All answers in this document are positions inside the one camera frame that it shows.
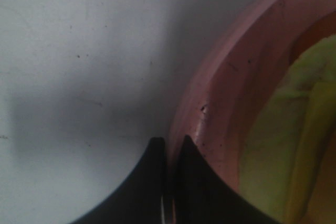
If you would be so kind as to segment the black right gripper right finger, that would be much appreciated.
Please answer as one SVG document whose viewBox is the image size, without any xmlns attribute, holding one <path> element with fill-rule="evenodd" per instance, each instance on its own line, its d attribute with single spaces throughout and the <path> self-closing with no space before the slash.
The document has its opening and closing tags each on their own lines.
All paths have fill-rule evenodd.
<svg viewBox="0 0 336 224">
<path fill-rule="evenodd" d="M 174 204 L 176 223 L 276 223 L 223 182 L 188 135 L 175 170 Z"/>
</svg>

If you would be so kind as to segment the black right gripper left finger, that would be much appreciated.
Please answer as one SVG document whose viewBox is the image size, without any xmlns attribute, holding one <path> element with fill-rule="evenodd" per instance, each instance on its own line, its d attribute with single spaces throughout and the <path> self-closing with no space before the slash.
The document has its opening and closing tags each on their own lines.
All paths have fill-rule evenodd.
<svg viewBox="0 0 336 224">
<path fill-rule="evenodd" d="M 165 142 L 153 137 L 124 182 L 74 223 L 161 223 Z"/>
</svg>

